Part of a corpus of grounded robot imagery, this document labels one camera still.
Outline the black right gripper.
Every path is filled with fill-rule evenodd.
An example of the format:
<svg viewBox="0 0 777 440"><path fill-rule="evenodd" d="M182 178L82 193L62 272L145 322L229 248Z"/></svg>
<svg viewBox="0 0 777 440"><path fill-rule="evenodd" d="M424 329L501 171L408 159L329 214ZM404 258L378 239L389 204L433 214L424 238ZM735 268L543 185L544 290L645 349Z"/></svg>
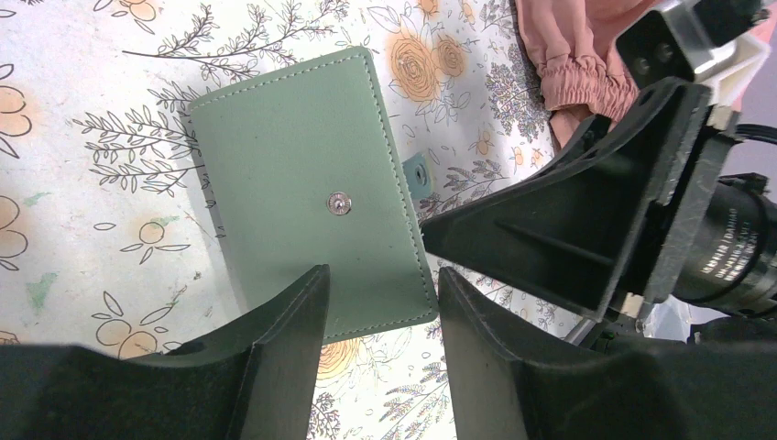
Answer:
<svg viewBox="0 0 777 440"><path fill-rule="evenodd" d="M569 339L643 336L670 300L776 318L776 205L758 173L724 174L747 138L708 88L666 78L619 123L592 115L546 167L421 223L426 250L599 322Z"/></svg>

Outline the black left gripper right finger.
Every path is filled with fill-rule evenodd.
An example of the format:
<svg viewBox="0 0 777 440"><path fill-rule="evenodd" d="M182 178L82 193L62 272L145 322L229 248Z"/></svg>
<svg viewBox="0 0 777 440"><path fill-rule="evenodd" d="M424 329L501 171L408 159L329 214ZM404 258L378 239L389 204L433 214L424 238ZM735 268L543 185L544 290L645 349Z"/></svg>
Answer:
<svg viewBox="0 0 777 440"><path fill-rule="evenodd" d="M572 345L439 274L461 439L773 439L776 325L720 318L686 342Z"/></svg>

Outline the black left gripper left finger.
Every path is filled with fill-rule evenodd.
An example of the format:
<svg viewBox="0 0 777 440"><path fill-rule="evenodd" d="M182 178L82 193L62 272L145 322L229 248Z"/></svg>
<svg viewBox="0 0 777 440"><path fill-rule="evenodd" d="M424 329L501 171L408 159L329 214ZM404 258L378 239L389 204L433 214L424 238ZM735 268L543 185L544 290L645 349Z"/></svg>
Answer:
<svg viewBox="0 0 777 440"><path fill-rule="evenodd" d="M1 349L4 439L303 439L330 296L318 265L166 354Z"/></svg>

